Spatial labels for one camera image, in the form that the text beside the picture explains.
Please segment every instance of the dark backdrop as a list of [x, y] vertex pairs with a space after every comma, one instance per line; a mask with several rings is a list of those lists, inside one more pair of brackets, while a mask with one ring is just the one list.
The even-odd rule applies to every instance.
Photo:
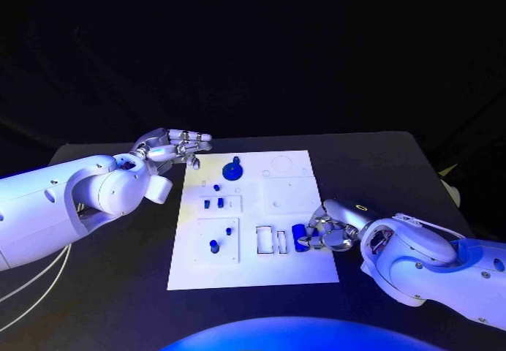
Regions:
[[[43, 166], [63, 143], [132, 141], [157, 127], [406, 130], [437, 170], [501, 145], [499, 4], [44, 0], [4, 1], [1, 14], [4, 175]], [[503, 181], [496, 164], [480, 174]], [[460, 182], [496, 189], [467, 172]]]

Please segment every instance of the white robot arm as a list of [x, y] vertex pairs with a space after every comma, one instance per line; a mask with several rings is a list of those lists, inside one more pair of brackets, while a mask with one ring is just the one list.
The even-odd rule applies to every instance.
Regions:
[[[457, 240], [447, 241], [424, 224]], [[336, 200], [316, 210], [308, 232], [298, 243], [314, 249], [346, 251], [359, 242], [362, 271], [398, 302], [421, 306], [435, 300], [506, 330], [506, 244], [465, 238], [403, 214], [382, 219], [360, 204]]]
[[91, 156], [0, 180], [0, 271], [62, 249], [131, 213], [145, 197], [166, 201], [174, 163], [199, 168], [194, 152], [210, 135], [176, 129], [147, 133], [128, 154]]

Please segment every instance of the black table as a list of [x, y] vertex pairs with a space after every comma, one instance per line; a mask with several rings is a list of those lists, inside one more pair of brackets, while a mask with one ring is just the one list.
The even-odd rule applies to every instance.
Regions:
[[[52, 164], [92, 154], [114, 155], [130, 147], [127, 143], [66, 145]], [[402, 212], [473, 236], [408, 133], [220, 139], [212, 152], [284, 150], [308, 150], [323, 200], [359, 200], [385, 214]], [[350, 320], [451, 350], [504, 348], [506, 333], [467, 320], [439, 303], [427, 301], [418, 308], [398, 303], [360, 271], [357, 247], [334, 253], [337, 284], [167, 291], [183, 174], [181, 165], [166, 174], [174, 187], [163, 205], [144, 200], [128, 216], [73, 244], [53, 291], [0, 335], [4, 349], [156, 350], [216, 325], [274, 316]], [[0, 273], [6, 293], [53, 257]], [[55, 274], [56, 269], [7, 301], [1, 324], [34, 302]]]

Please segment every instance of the white board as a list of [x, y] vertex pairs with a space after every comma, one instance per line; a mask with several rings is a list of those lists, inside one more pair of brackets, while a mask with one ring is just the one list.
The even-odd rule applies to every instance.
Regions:
[[[228, 181], [222, 168], [233, 156], [239, 157], [243, 175]], [[327, 249], [297, 252], [292, 242], [292, 225], [307, 224], [320, 206], [308, 152], [200, 154], [199, 159], [200, 170], [186, 168], [167, 289], [337, 282], [331, 252]], [[225, 204], [232, 201], [232, 206], [217, 208], [219, 197]], [[207, 209], [203, 200], [210, 200]], [[222, 230], [233, 225], [233, 220], [236, 238]], [[256, 253], [256, 227], [271, 227], [271, 254]], [[279, 253], [278, 231], [285, 234], [285, 254]], [[222, 240], [216, 254], [210, 252], [213, 237]], [[235, 239], [238, 262], [230, 264]]]

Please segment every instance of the blue object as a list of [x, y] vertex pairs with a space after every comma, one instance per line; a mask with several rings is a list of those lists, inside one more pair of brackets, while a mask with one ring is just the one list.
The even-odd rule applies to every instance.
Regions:
[[308, 250], [308, 247], [298, 244], [297, 239], [305, 236], [305, 226], [303, 224], [295, 224], [292, 226], [292, 243], [295, 244], [295, 251], [297, 252], [305, 252]]
[[242, 166], [239, 165], [241, 160], [233, 156], [233, 161], [223, 167], [223, 178], [228, 181], [235, 181], [242, 177]]
[[163, 351], [192, 350], [441, 350], [369, 325], [310, 317], [269, 317], [219, 325]]
[[210, 245], [210, 252], [212, 252], [213, 254], [216, 254], [217, 251], [219, 251], [217, 242], [216, 242], [215, 240], [212, 240], [212, 241], [209, 242], [209, 245]]

